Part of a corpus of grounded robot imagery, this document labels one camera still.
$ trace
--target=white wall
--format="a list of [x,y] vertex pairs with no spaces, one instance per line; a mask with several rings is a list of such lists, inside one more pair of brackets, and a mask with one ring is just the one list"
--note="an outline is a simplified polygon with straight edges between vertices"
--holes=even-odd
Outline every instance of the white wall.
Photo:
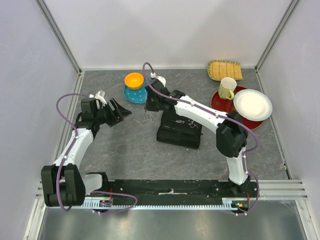
[[319,11],[318,0],[301,1],[261,69],[289,170],[302,179],[316,216],[320,216]]
[[46,0],[82,68],[255,66],[290,0]]
[[21,240],[77,75],[33,0],[1,1],[0,29],[0,239]]

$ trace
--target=polka dot plate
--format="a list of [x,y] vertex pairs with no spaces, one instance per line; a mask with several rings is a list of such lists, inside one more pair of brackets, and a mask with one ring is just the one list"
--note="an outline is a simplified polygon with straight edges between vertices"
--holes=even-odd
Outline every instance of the polka dot plate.
[[123,94],[125,99],[132,102],[133,104],[144,104],[147,100],[147,90],[145,89],[146,82],[143,83],[142,87],[137,90],[132,90],[124,85]]

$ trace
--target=mug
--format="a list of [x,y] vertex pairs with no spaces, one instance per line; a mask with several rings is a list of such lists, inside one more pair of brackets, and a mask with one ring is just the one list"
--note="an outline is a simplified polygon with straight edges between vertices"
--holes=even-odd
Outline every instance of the mug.
[[237,87],[237,82],[231,77],[225,77],[221,80],[219,86],[219,97],[221,99],[232,100],[235,97],[234,90]]

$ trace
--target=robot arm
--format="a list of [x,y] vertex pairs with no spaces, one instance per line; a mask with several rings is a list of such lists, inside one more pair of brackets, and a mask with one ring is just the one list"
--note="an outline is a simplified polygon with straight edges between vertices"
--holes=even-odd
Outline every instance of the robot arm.
[[242,122],[241,116],[237,112],[228,114],[207,107],[194,101],[181,91],[174,90],[169,92],[165,87],[166,80],[161,76],[154,78],[150,84],[162,94],[172,98],[186,100],[191,104],[182,101],[174,101],[160,96],[147,86],[146,90],[148,95],[145,109],[149,111],[173,111],[177,115],[190,118],[207,127],[216,134],[216,147],[224,156],[226,156],[229,168],[229,180],[237,186],[247,184],[250,179],[247,170],[244,169],[242,160],[242,153],[246,150],[247,131],[231,121],[221,117],[215,117],[213,114],[195,107],[194,105],[201,106],[210,112],[214,112],[216,115],[229,117],[239,122]]
[[58,167],[66,156],[67,149],[76,137],[76,142],[65,158],[61,170],[59,188],[64,206],[80,206],[85,196],[94,190],[100,189],[105,181],[108,181],[104,172],[92,172],[82,177],[79,172],[80,163],[89,145],[95,139],[100,125],[107,124],[110,127],[122,122],[125,117],[132,114],[119,105],[113,98],[108,102],[103,98],[104,92],[95,97],[90,96],[81,100],[81,113],[75,122],[78,135],[73,130],[71,138],[58,159],[41,170],[41,180],[45,204],[49,207],[59,206],[56,180]]

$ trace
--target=mug handle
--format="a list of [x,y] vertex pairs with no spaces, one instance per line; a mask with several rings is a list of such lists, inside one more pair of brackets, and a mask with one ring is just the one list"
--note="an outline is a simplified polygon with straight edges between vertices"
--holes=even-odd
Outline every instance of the mug handle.
[[229,91],[231,96],[227,96],[226,99],[232,100],[235,97],[235,94],[232,90]]

